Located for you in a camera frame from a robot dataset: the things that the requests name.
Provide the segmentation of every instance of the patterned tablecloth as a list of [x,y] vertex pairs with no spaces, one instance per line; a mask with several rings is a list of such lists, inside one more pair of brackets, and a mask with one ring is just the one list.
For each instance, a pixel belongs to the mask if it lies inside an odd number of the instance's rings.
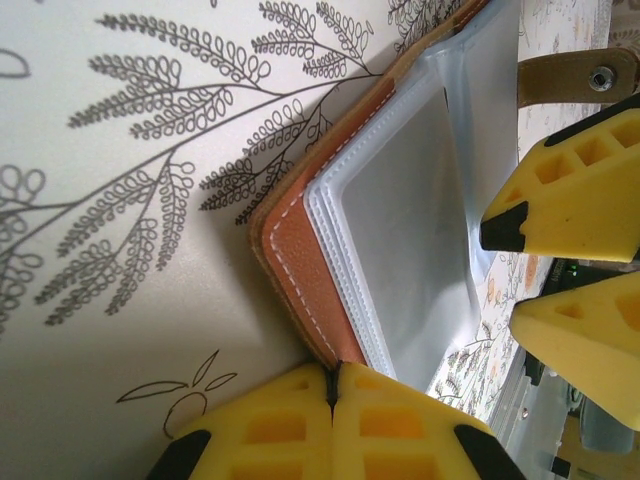
[[[604,46],[601,1],[525,0],[521,57]],[[246,220],[461,2],[0,2],[0,478],[140,478],[308,358]],[[593,110],[521,111],[521,151]],[[489,417],[548,266],[498,256],[431,395]]]
[[[524,0],[519,57],[607,46],[610,2]],[[595,105],[538,105],[520,111],[520,157],[538,140],[588,116]],[[442,364],[429,395],[488,421],[517,344],[508,330],[514,303],[536,296],[552,259],[502,253],[478,288],[482,323],[475,340]]]

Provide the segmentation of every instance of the white stitching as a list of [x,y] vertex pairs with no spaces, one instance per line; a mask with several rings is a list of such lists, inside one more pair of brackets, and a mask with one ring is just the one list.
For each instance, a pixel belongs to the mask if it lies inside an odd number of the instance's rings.
[[[356,134],[362,130],[362,128],[369,123],[369,120],[371,120],[371,117],[373,117],[378,110],[380,110],[382,108],[382,106],[387,103],[387,100],[389,100],[389,98],[391,97],[391,95],[393,95],[395,93],[394,90],[391,90],[387,96],[378,104],[378,106],[375,108],[375,110],[373,112],[371,112],[369,114],[369,116],[365,119],[364,122],[362,122],[360,124],[360,126],[351,133],[351,135],[349,135],[349,138],[347,138],[344,142],[342,142],[342,144],[337,148],[337,150],[333,153],[333,155],[331,155],[329,157],[329,159],[324,162],[322,164],[322,166],[318,169],[318,171],[315,173],[315,175],[313,176],[313,178],[316,178],[318,176],[318,174],[324,169],[324,167],[327,166],[327,164],[333,160],[335,158],[335,156],[340,153],[340,151],[347,145],[347,143],[349,143],[351,141],[351,139],[353,137],[356,136]],[[307,315],[309,315],[309,318],[311,319],[311,322],[313,323],[313,326],[315,327],[315,329],[318,331],[318,333],[320,334],[320,337],[322,337],[322,341],[324,342],[325,346],[331,351],[331,353],[333,354],[333,357],[337,360],[338,359],[338,355],[336,354],[335,350],[331,347],[331,345],[329,345],[329,341],[327,340],[327,337],[324,335],[324,333],[322,332],[322,329],[320,328],[320,325],[318,324],[318,322],[316,321],[315,317],[313,316],[313,314],[311,313],[309,307],[307,306],[307,302],[304,299],[304,296],[302,294],[302,292],[300,291],[300,289],[298,288],[298,285],[296,284],[295,279],[293,278],[293,275],[291,275],[291,272],[289,271],[289,269],[287,268],[287,266],[284,263],[284,259],[282,258],[282,252],[281,250],[278,248],[278,246],[275,243],[275,233],[276,230],[278,230],[278,228],[280,228],[280,225],[282,224],[282,221],[284,220],[284,218],[289,215],[289,212],[291,211],[291,209],[293,209],[293,207],[300,201],[300,199],[302,198],[302,196],[304,195],[304,189],[302,189],[302,191],[296,195],[296,197],[291,201],[291,203],[289,203],[289,206],[287,207],[287,209],[282,213],[282,215],[280,216],[280,220],[278,220],[278,222],[274,225],[273,230],[271,231],[271,234],[269,235],[269,242],[271,244],[271,248],[273,249],[273,251],[276,254],[276,258],[278,259],[278,262],[280,263],[280,266],[283,268],[285,274],[287,275],[287,278],[289,279],[289,281],[291,282],[291,285],[293,285],[293,288],[296,291],[296,294],[298,295],[298,298],[300,299],[300,302],[302,303],[302,306],[304,307],[305,311],[307,312]]]

